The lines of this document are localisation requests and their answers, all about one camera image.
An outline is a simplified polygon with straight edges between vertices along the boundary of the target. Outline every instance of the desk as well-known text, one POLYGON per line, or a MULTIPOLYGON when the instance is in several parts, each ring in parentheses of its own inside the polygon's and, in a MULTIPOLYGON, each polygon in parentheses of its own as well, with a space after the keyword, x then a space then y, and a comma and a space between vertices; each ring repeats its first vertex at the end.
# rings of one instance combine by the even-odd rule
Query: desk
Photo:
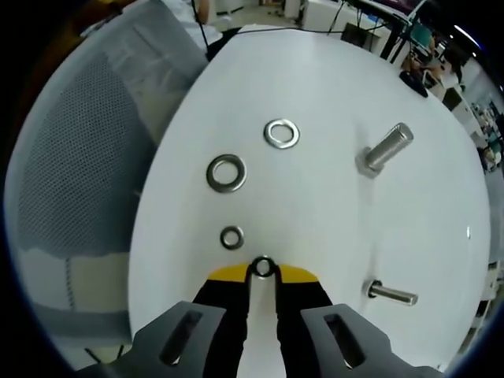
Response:
MULTIPOLYGON (((316 30, 326 32, 331 27, 336 13, 341 6, 340 2, 332 2, 331 0, 307 0, 305 13, 302 22, 302 28, 306 30, 316 30)), ((333 31, 342 31, 347 24, 357 25, 357 9, 353 6, 345 4, 339 12, 338 19, 334 25, 333 31)), ((370 20, 365 14, 361 18, 361 28, 370 29, 376 26, 374 20, 370 20)), ((381 55, 387 43, 391 31, 387 28, 379 28, 373 31, 374 37, 372 38, 371 52, 376 55, 381 55)), ((341 34, 331 34, 332 38, 340 39, 341 34)), ((398 49, 398 46, 392 49, 391 55, 393 56, 398 49)), ((402 47, 399 51, 398 58, 395 60, 395 66, 400 67, 402 61, 410 51, 408 44, 402 47)))
MULTIPOLYGON (((473 321, 489 230, 476 149, 437 98, 422 98, 383 59, 326 35, 237 35, 183 100, 143 188, 129 265, 132 331, 192 300, 214 269, 267 254, 318 275, 332 301, 385 331, 400 357, 437 366, 473 321), (289 64, 273 64, 282 61, 289 64), (301 133, 287 150, 263 138, 281 117, 301 133), (356 153, 399 121, 413 144, 376 180, 358 175, 356 153), (230 194, 206 182, 221 154, 246 163, 245 184, 230 194), (245 243, 229 251, 219 234, 233 224, 245 243), (367 298, 361 286, 374 276, 419 294, 418 303, 367 298)), ((253 281, 248 325, 238 376, 283 376, 271 280, 253 281)))

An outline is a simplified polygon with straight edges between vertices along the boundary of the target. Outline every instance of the person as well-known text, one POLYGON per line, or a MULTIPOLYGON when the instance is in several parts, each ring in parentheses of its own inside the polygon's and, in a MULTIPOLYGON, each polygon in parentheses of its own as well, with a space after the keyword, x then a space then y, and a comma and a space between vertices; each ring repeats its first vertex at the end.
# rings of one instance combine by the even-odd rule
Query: person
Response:
POLYGON ((423 65, 413 57, 407 57, 403 69, 419 78, 424 71, 429 71, 431 76, 443 85, 445 89, 450 89, 462 82, 462 71, 459 59, 454 54, 445 54, 445 62, 438 62, 433 65, 423 65))
POLYGON ((428 43, 428 50, 429 50, 429 52, 431 53, 431 55, 433 57, 435 57, 435 49, 438 48, 438 46, 441 43, 442 39, 443 38, 441 37, 441 35, 439 35, 435 31, 432 33, 431 38, 430 38, 429 43, 428 43))
POLYGON ((206 57, 211 61, 224 45, 238 33, 239 28, 232 28, 219 32, 209 25, 210 3, 209 0, 162 0, 172 11, 173 16, 182 24, 186 32, 196 42, 198 47, 206 52, 206 57))

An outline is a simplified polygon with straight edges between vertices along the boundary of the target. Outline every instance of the office floor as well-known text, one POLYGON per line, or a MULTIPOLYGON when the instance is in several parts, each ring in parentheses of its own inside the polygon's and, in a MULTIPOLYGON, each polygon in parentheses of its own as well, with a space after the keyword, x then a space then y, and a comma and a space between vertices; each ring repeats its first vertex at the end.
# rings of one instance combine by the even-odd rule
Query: office floor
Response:
MULTIPOLYGON (((240 28, 248 24, 295 27, 294 21, 279 17, 275 14, 279 11, 281 11, 281 8, 276 6, 247 6, 231 15, 220 15, 219 17, 230 17, 231 28, 240 28)), ((226 27, 225 24, 226 23, 217 23, 216 27, 222 31, 229 28, 229 26, 226 27)))

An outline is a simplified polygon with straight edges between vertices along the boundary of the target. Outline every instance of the office chair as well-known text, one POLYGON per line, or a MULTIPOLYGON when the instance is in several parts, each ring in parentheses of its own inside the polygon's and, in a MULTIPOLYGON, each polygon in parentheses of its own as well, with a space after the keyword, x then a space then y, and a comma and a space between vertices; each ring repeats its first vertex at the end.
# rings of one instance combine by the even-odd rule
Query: office chair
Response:
POLYGON ((131 340, 128 251, 143 184, 206 64, 166 6, 143 2, 90 34, 26 116, 6 175, 6 235, 21 285, 57 342, 131 340))

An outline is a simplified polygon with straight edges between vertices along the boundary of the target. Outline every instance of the white table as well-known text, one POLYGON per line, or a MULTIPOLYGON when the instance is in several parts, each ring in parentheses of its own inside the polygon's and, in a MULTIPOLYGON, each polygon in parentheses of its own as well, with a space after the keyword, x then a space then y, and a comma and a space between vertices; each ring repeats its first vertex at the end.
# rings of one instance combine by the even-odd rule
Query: white table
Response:
MULTIPOLYGON (((437 98, 422 98, 397 74, 325 35, 232 39, 183 100, 147 177, 130 257, 132 331, 192 300, 214 269, 267 254, 317 274, 334 303, 385 331, 408 362, 449 361, 484 285, 487 190, 465 130, 437 98), (265 124, 281 117, 301 132, 288 150, 263 139, 265 124), (374 181, 358 175, 356 153, 399 121, 412 129, 413 144, 374 181), (231 194, 206 182, 221 154, 246 162, 246 182, 231 194), (239 250, 220 245, 228 225, 245 232, 239 250), (418 303, 365 297, 361 286, 373 277, 419 294, 418 303)), ((239 376, 284 374, 275 325, 273 282, 254 281, 239 376)))

